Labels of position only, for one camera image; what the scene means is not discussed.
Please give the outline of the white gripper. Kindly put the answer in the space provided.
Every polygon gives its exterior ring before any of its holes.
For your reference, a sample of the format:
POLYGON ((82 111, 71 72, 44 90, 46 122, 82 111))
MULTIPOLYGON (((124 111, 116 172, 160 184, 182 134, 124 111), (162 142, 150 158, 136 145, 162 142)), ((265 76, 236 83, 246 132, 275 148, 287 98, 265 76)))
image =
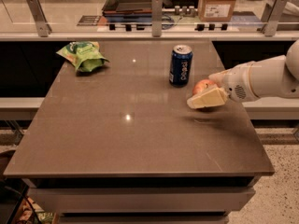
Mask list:
POLYGON ((225 105, 228 96, 235 102, 253 102, 258 99, 250 84, 250 68, 253 62, 242 63, 231 69, 208 76, 215 84, 197 92, 187 100, 191 109, 225 105))

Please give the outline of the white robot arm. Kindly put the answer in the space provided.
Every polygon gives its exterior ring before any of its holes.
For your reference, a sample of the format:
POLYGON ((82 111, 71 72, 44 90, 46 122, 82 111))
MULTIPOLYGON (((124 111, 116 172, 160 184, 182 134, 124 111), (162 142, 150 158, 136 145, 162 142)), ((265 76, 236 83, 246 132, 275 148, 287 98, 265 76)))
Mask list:
POLYGON ((199 81, 187 100, 191 109, 225 105, 231 99, 238 103, 264 97, 295 99, 299 97, 299 41, 286 55, 258 62, 239 64, 211 74, 199 81))

